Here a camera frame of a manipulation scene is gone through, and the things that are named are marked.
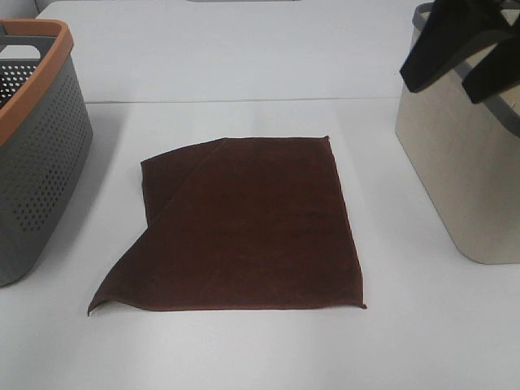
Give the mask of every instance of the perforated basket side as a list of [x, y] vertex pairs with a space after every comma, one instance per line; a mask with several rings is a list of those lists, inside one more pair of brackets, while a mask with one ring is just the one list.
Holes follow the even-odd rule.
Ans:
[[76, 186], [92, 128], [69, 59], [0, 147], [0, 285], [37, 260]]
[[0, 109], [36, 70], [34, 61], [2, 61], [0, 65]]

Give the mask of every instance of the cloth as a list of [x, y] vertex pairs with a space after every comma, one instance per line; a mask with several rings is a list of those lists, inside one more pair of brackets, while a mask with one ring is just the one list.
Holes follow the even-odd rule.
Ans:
[[324, 138], [224, 138], [141, 163], [148, 228], [89, 306], [307, 309], [363, 304]]

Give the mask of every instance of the storage bin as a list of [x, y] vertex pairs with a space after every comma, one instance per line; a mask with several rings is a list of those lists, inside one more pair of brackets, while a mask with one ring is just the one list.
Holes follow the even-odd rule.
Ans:
[[24, 275], [56, 227], [84, 165], [92, 128], [57, 20], [0, 19], [0, 50], [34, 46], [39, 59], [0, 59], [0, 285]]
[[[412, 44], [430, 9], [416, 9]], [[474, 105], [461, 84], [491, 49], [421, 93], [404, 87], [396, 134], [458, 249], [499, 264], [520, 262], [520, 88]]]

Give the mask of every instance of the white surface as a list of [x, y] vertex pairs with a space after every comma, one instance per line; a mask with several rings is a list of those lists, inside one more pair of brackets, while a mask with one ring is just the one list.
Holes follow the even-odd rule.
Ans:
[[[41, 11], [43, 11], [47, 6], [49, 6], [49, 4], [51, 4], [52, 2], [59, 2], [60, 0], [35, 0], [36, 1], [36, 4], [38, 5], [38, 7], [40, 8]], [[77, 1], [83, 1], [83, 0], [69, 0], [69, 1], [74, 1], [74, 2], [77, 2]], [[96, 2], [96, 1], [104, 1], [104, 0], [88, 0], [90, 2]], [[127, 2], [129, 0], [112, 0], [112, 1], [116, 1], [116, 2]], [[161, 2], [161, 1], [164, 1], [164, 0], [143, 0], [143, 1], [148, 1], [148, 2]]]
[[[397, 99], [89, 105], [94, 141], [41, 260], [0, 288], [0, 388], [517, 389], [520, 266], [457, 252], [393, 129]], [[219, 137], [331, 137], [368, 310], [154, 313], [103, 277], [145, 229], [139, 162]]]
[[398, 97], [419, 0], [54, 2], [89, 102]]

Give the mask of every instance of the gray basket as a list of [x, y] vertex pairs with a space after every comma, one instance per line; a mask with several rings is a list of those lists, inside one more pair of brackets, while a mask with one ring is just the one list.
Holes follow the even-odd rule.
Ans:
[[0, 59], [0, 285], [23, 276], [49, 240], [76, 186], [92, 128], [56, 20], [0, 20], [4, 45], [41, 59]]

